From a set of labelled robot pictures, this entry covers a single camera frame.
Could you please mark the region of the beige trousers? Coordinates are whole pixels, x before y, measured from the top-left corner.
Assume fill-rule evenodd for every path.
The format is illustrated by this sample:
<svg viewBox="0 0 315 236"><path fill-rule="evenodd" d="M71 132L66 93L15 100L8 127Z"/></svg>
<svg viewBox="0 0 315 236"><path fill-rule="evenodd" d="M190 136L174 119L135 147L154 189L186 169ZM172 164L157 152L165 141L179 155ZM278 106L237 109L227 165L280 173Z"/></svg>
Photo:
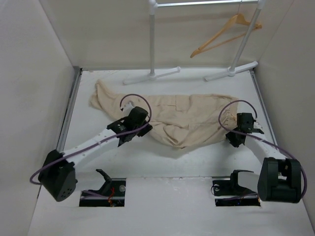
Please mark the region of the beige trousers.
<svg viewBox="0 0 315 236"><path fill-rule="evenodd" d="M225 139L224 127L236 128L236 98L221 94L142 95L125 97L97 80L89 103L112 119L123 117L121 106L152 109L150 135L174 148L211 145Z"/></svg>

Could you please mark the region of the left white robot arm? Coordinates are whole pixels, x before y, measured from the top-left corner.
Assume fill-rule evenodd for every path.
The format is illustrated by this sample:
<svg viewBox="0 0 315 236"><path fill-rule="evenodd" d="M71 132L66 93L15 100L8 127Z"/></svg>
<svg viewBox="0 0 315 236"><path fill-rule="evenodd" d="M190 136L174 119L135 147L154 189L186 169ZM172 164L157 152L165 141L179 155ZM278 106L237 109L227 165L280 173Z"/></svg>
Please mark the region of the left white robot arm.
<svg viewBox="0 0 315 236"><path fill-rule="evenodd" d="M76 171L100 154L119 148L135 136L142 137L152 130L149 124L152 109L128 109L129 114L107 125L93 138L64 151L52 150L39 170L38 181L56 202L67 199L76 188Z"/></svg>

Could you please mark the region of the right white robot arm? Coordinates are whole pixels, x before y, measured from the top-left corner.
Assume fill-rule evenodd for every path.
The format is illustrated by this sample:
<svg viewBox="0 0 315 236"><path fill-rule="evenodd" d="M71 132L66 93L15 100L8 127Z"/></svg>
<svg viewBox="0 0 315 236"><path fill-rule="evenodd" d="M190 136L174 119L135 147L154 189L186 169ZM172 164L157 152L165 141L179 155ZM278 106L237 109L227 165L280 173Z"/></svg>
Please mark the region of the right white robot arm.
<svg viewBox="0 0 315 236"><path fill-rule="evenodd" d="M302 199L302 167L298 160L284 154L284 150L267 141L262 126L251 113L238 113L234 129L227 131L226 139L235 148L243 145L261 163L260 173L234 170L226 183L215 183L216 196L226 196L236 201L247 196L257 196L267 202L298 203Z"/></svg>

